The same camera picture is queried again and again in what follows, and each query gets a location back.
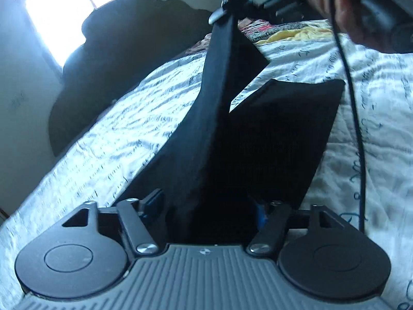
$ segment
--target gray plastic part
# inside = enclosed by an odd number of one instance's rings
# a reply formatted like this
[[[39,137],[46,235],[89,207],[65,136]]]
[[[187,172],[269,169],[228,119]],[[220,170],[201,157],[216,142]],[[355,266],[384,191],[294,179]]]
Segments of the gray plastic part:
[[[16,310],[389,310],[379,297],[335,304],[300,293],[273,261],[248,256],[240,246],[170,245],[136,261],[129,274],[104,293],[78,301],[28,294]]]

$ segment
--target yellow cloth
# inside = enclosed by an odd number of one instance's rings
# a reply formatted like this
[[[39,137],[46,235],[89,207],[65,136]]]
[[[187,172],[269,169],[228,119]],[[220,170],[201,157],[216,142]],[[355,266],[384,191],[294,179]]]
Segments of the yellow cloth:
[[[309,41],[319,40],[333,35],[333,31],[326,28],[308,26],[301,29],[281,30],[271,35],[267,40],[258,41],[256,44],[267,44],[276,41]]]

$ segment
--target white logo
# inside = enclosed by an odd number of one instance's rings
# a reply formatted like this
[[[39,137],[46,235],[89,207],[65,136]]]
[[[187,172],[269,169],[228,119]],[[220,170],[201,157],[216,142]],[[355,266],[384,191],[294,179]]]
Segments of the white logo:
[[[200,253],[201,253],[202,255],[208,255],[208,254],[211,253],[211,251],[210,251],[208,248],[204,248],[204,249],[201,249],[201,250],[200,250]]]

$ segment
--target cable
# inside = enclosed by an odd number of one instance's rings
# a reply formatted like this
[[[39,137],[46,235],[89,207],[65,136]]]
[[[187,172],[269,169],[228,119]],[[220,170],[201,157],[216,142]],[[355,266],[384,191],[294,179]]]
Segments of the cable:
[[[353,120],[354,120],[354,127],[356,129],[356,140],[357,140],[357,147],[359,149],[360,154],[360,200],[359,200],[359,231],[365,233],[365,225],[364,219],[366,215],[366,157],[364,154],[364,146],[363,146],[363,137],[361,134],[360,123],[359,123],[359,114],[357,112],[356,106],[356,96],[354,92],[353,80],[350,74],[350,68],[348,67],[347,59],[344,54],[343,47],[340,43],[340,38],[338,36],[338,26],[335,22],[335,0],[329,0],[330,5],[330,13],[331,13],[331,24],[333,27],[334,39],[336,41],[338,51],[341,56],[341,60],[343,61],[344,71],[347,77],[348,83],[348,90],[350,92],[350,103],[353,112]]]

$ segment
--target dark headboard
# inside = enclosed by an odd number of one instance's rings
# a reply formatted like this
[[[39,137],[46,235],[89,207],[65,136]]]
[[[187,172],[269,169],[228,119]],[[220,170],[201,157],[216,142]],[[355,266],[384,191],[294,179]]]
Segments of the dark headboard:
[[[211,32],[210,12],[181,0],[114,0],[85,20],[84,45],[63,67],[64,88],[49,116],[55,156],[114,99]]]

